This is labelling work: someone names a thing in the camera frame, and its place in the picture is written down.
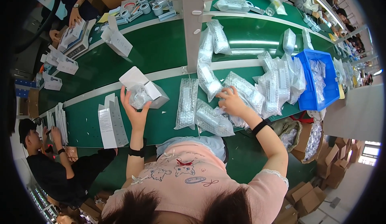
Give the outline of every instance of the woman's hand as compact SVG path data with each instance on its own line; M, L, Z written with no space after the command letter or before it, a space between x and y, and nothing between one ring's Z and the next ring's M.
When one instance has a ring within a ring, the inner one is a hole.
M128 116L128 119L131 122L132 129L133 131L135 130L143 131L145 129L147 112L149 110L151 101L148 101L144 105L141 112L137 112L137 110L128 103L130 95L131 95L130 91L127 91L125 95L125 86L122 86L120 99L121 99L123 108L125 109L126 114Z
M224 100L219 101L219 107L224 106L224 111L228 114L243 118L245 113L251 108L247 107L243 100L241 100L234 86L230 86L230 88L232 88L233 92L228 87L225 87L216 95L216 97L224 98Z

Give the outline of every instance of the woman's right hand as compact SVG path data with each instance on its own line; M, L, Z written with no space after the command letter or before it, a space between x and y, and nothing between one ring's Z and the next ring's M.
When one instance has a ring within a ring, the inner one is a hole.
M230 115L243 118L245 113L252 109L241 100L234 86L230 86L230 88L225 87L216 95L216 97L224 98L224 100L219 101L219 107L225 107L224 111Z

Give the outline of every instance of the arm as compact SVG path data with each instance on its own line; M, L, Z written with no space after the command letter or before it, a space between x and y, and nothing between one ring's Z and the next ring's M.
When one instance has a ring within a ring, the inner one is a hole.
M219 101L219 106L225 106L227 113L241 117L251 129L254 129L262 119L253 109L244 104L236 88L234 86L231 86L231 88L233 93L229 88L224 88L222 92L217 94L217 97L224 98L224 100ZM276 170L285 177L287 175L288 153L277 134L269 126L265 126L258 132L256 138L268 157L264 169Z
M137 110L128 103L130 95L130 91L126 92L125 95L125 86L122 86L120 100L132 126L130 148L132 150L141 150L144 146L143 136L145 131L146 117L151 102L147 102L142 111L137 112ZM144 158L141 158L140 156L127 156L126 182L123 184L122 188L127 188L130 186L131 182L133 181L132 176L138 177L139 173L141 173L141 171L144 169L144 165Z
M59 151L59 150L63 149L62 138L60 136L60 130L57 127L52 126L51 127L51 133L52 133L52 137L54 138L56 150ZM66 178L67 179L73 178L74 177L74 171L71 168L71 164L67 158L67 154L65 152L62 152L59 154L59 158L60 158L60 163L66 169Z

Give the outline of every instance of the workbench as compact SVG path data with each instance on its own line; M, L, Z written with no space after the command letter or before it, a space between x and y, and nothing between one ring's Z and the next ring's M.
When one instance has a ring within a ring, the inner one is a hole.
M268 0L249 0L254 5L265 9ZM292 5L285 4L288 15L275 14L273 17L255 13L235 14L219 12L213 6L210 12L224 27L231 48L267 49L272 57L281 57L284 31L288 28L297 35L294 53L303 50L302 29L309 27L304 23L302 14ZM132 66L137 66L151 81L169 96L170 100L160 109L150 109L147 117L144 137L147 144L160 144L176 136L198 136L195 130L184 128L174 130L181 78L197 78L196 73L186 72L186 46L183 20L179 15L160 22L151 12L142 15L129 24L118 26L120 32L130 41L133 49L128 58L118 56L100 39L100 33L92 30L89 49L76 58L79 69L75 75L58 72L52 68L50 74L63 81L60 91L41 89L39 93L39 113L45 116L58 102L64 103L68 122L68 139L70 146L102 148L98 122L98 104L104 103L106 95L115 93L119 96L122 84L118 78ZM334 44L326 32L310 33L315 50L329 52L332 57L339 58L335 53ZM214 54L212 69L216 77L225 79L230 71L254 84L252 77L264 74L262 61L256 55L228 56ZM199 88L198 98L207 102L206 94ZM214 99L210 106L217 106ZM131 125L120 105L123 124L128 136ZM285 103L282 116L272 116L277 120L298 113L299 107ZM201 135L210 136L209 132Z

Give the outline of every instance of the dark hair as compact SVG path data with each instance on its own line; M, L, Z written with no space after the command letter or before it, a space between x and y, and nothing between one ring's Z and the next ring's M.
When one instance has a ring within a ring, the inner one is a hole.
M155 191L149 193L144 193L144 190L137 193L128 191L123 197L122 207L108 213L99 224L152 224L159 215L155 211L159 202L159 197ZM246 188L239 187L232 193L229 191L220 193L213 202L207 203L207 205L203 224L252 223ZM194 218L188 221L197 223Z
M339 9L335 10L335 12L336 12L337 14L344 15L344 16L347 18L347 13L346 13L346 11L345 11L344 9L339 8Z

